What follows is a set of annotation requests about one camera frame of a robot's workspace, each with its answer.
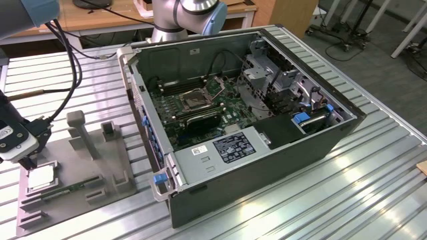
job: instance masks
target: white label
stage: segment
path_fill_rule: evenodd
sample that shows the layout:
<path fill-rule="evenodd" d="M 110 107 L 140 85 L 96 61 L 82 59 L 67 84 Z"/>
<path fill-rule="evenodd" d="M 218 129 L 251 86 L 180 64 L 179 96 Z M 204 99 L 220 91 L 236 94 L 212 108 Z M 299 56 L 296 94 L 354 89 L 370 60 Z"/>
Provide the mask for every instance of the white label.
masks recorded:
<path fill-rule="evenodd" d="M 207 152 L 208 149 L 207 149 L 207 146 L 203 145 L 200 147 L 196 147 L 196 148 L 191 149 L 191 151 L 192 151 L 192 154 L 196 156 L 196 155 L 203 154 L 204 152 Z"/>
<path fill-rule="evenodd" d="M 2 128 L 0 140 L 4 139 L 7 136 L 10 136 L 12 133 L 14 133 L 14 128 L 11 128 L 10 126 L 6 126 L 4 128 Z"/>
<path fill-rule="evenodd" d="M 195 55 L 195 54 L 199 54 L 199 53 L 200 53 L 200 48 L 190 50 L 190 55 Z"/>

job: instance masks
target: gray carpet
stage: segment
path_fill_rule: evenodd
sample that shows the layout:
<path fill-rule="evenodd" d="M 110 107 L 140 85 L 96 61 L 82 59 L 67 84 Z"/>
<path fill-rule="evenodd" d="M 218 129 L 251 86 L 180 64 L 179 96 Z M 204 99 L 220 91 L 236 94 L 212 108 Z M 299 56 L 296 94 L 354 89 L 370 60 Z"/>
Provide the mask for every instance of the gray carpet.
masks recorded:
<path fill-rule="evenodd" d="M 319 5 L 328 9 L 334 0 L 320 0 Z M 335 14 L 340 14 L 347 0 L 342 0 Z M 348 23 L 357 21 L 359 12 L 363 8 L 359 2 L 353 11 Z M 361 28 L 365 30 L 374 19 L 378 10 L 371 7 Z M 406 37 L 402 32 L 406 23 L 389 15 L 383 15 L 377 28 L 370 34 L 371 43 L 366 50 L 350 61 L 340 62 L 326 55 L 326 48 L 339 42 L 319 32 L 312 36 L 306 36 L 303 41 L 316 50 L 322 56 L 348 75 L 348 77 L 397 112 L 401 117 L 427 135 L 427 82 L 423 81 L 407 68 L 403 57 L 393 59 L 397 46 Z M 427 34 L 419 33 L 415 41 L 421 41 Z M 358 48 L 344 52 L 332 47 L 330 55 L 338 59 L 348 59 L 359 51 Z"/>

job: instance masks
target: circuit board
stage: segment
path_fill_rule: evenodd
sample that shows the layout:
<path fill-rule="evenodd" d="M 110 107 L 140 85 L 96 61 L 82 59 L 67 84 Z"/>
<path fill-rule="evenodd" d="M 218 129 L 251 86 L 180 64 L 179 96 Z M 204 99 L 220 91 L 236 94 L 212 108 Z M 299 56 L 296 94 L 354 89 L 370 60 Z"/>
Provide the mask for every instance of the circuit board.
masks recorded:
<path fill-rule="evenodd" d="M 159 92 L 151 93 L 152 103 L 175 151 L 224 136 L 228 134 L 226 131 L 227 127 L 234 126 L 238 129 L 243 129 L 258 120 L 238 94 L 235 82 L 231 79 L 223 79 L 224 89 L 214 79 L 207 81 L 206 87 L 202 89 L 212 98 L 208 101 L 211 108 L 207 110 L 202 109 L 192 116 L 208 113 L 220 113 L 222 115 L 219 125 L 203 134 L 188 134 L 186 132 L 188 117 L 178 117 L 186 113 L 188 114 L 186 112 L 188 106 L 186 106 L 186 102 L 183 101 L 183 94 L 162 96 Z"/>

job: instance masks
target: power supply label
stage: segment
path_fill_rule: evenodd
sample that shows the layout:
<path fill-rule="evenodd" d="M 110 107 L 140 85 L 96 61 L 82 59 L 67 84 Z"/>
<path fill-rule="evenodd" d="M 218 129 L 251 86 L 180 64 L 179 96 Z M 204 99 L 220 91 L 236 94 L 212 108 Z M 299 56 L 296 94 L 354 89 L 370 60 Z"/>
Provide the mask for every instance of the power supply label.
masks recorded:
<path fill-rule="evenodd" d="M 227 164 L 256 153 L 243 132 L 215 141 L 214 145 Z"/>

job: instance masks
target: slotted aluminum table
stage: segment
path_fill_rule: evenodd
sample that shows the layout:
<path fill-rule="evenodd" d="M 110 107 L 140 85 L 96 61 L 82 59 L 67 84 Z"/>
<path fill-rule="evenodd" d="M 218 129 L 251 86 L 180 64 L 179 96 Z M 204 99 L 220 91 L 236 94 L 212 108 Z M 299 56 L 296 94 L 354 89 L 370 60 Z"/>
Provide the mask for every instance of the slotted aluminum table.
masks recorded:
<path fill-rule="evenodd" d="M 426 137 L 282 27 L 266 29 L 369 114 L 351 136 L 315 164 L 240 200 L 172 229 L 168 208 L 148 184 L 151 166 L 138 133 L 116 59 L 78 55 L 80 88 L 55 121 L 56 140 L 68 136 L 66 113 L 86 112 L 88 131 L 107 120 L 120 125 L 139 193 L 55 225 L 27 239 L 426 239 L 427 182 L 415 167 L 427 158 Z M 111 54 L 114 47 L 91 55 Z M 7 95 L 66 88 L 64 53 L 16 58 L 2 71 Z M 67 93 L 15 101 L 22 115 L 50 116 Z M 15 239 L 19 166 L 0 164 L 0 239 Z"/>

